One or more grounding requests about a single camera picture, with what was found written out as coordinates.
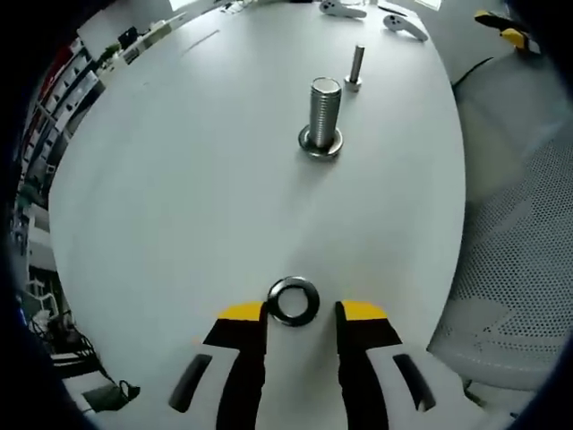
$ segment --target washer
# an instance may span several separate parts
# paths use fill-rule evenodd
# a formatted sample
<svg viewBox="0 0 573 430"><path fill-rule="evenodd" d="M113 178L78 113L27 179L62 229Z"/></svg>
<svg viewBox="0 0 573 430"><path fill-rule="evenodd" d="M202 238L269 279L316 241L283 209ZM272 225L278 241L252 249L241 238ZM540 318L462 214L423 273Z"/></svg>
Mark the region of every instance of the washer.
<svg viewBox="0 0 573 430"><path fill-rule="evenodd" d="M280 295L286 290L296 288L303 291L306 296L307 307L306 310L297 316L285 314L280 306L278 300ZM321 307L321 298L316 287L307 279L298 276L289 276L279 280L269 290L267 297L267 311L275 319L289 327L302 327L314 319Z"/></svg>

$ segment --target metal bolt head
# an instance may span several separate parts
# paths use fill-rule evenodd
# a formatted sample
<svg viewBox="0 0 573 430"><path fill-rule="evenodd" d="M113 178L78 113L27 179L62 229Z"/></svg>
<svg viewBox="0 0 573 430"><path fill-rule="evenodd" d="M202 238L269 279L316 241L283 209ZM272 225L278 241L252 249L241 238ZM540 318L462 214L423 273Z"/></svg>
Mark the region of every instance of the metal bolt head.
<svg viewBox="0 0 573 430"><path fill-rule="evenodd" d="M362 79L358 78L356 82L350 81L350 75L344 78L344 88L352 92L358 92L362 87Z"/></svg>

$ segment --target floor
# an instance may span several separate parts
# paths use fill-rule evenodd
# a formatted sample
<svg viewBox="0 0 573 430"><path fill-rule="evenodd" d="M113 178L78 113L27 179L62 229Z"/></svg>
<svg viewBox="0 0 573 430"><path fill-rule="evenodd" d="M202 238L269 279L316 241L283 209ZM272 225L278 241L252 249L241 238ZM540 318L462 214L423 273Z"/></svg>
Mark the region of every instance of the floor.
<svg viewBox="0 0 573 430"><path fill-rule="evenodd" d="M474 14L480 9L503 12L505 5L501 0L442 0L437 12L415 0L389 1L418 14L453 82L485 58L505 56L512 51L496 30L474 21Z"/></svg>

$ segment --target metal washer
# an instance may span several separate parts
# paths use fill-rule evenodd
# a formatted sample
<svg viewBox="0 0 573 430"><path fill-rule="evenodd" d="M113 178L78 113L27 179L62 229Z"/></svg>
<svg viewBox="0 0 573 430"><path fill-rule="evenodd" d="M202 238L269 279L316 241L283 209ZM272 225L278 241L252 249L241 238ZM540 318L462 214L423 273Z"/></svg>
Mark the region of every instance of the metal washer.
<svg viewBox="0 0 573 430"><path fill-rule="evenodd" d="M297 316L285 314L278 305L280 295L291 288L302 290L306 296L306 310ZM289 327L301 327L314 319L321 307L321 299L316 287L310 281L298 276L289 276L270 288L266 307L269 314L280 323Z"/></svg>
<svg viewBox="0 0 573 430"><path fill-rule="evenodd" d="M334 159L342 149L344 140L342 139L342 133L340 130L336 129L334 132L334 141L328 148L319 148L316 146L309 137L310 126L307 125L298 134L298 144L301 146L304 152L315 159Z"/></svg>

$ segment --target large bolt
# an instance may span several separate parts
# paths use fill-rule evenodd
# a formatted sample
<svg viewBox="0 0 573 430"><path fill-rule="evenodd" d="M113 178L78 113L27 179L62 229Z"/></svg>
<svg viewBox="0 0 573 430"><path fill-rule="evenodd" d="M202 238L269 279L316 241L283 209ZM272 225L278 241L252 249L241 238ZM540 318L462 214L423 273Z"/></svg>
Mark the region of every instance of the large bolt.
<svg viewBox="0 0 573 430"><path fill-rule="evenodd" d="M362 60L364 57L364 47L356 45L355 56L352 59L352 69L350 74L344 79L345 87L353 92L358 92L362 86L362 79L360 79L360 68L362 67Z"/></svg>
<svg viewBox="0 0 573 430"><path fill-rule="evenodd" d="M332 158L342 147L337 129L342 90L332 78L317 78L311 86L309 124L300 132L301 147L317 158Z"/></svg>

